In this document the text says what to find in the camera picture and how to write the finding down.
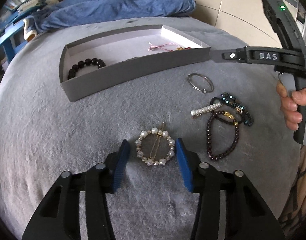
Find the person's right hand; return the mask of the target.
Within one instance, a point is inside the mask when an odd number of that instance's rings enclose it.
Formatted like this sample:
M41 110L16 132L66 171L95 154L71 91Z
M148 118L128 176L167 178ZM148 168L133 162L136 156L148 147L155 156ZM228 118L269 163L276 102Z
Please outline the person's right hand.
M286 88L278 81L276 91L280 96L280 109L284 114L286 126L292 131L297 131L303 119L301 113L297 112L297 108L306 106L306 88L294 91L292 96L288 97Z

